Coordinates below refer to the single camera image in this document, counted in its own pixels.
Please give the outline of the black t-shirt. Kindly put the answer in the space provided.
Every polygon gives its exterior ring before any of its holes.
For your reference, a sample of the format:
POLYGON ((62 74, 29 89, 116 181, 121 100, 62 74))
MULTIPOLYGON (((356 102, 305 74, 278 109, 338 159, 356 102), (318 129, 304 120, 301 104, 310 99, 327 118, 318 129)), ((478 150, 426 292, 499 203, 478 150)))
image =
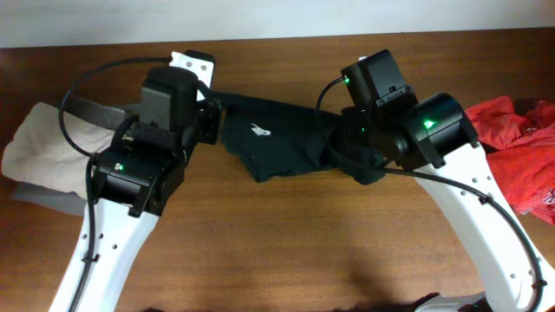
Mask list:
POLYGON ((216 92, 225 109, 221 141, 258 182, 338 169, 361 185, 382 179, 383 172, 358 169, 336 160, 326 148, 367 166, 379 166, 383 156, 372 147, 343 140, 342 117, 322 111, 318 129, 314 109, 240 94, 216 92))

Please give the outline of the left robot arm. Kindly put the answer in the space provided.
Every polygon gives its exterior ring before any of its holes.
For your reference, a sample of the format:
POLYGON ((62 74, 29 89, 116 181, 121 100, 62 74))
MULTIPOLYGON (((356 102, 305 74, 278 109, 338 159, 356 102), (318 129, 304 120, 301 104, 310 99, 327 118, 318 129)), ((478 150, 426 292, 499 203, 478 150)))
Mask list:
POLYGON ((161 66, 141 86, 136 115, 85 169, 82 229, 52 311, 112 311, 142 245, 184 181, 193 149, 216 141, 213 65, 161 66))

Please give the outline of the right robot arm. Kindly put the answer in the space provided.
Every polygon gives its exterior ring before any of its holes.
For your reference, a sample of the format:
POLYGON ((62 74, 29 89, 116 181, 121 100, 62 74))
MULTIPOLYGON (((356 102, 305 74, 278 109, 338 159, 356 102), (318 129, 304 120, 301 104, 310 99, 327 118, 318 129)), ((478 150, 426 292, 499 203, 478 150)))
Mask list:
POLYGON ((433 293, 413 311, 552 311, 554 268, 510 208, 478 134, 460 103, 435 94, 419 101, 384 49, 345 67, 338 79, 353 101, 342 111, 346 140, 376 148, 412 177, 447 218, 473 261, 483 291, 433 293))

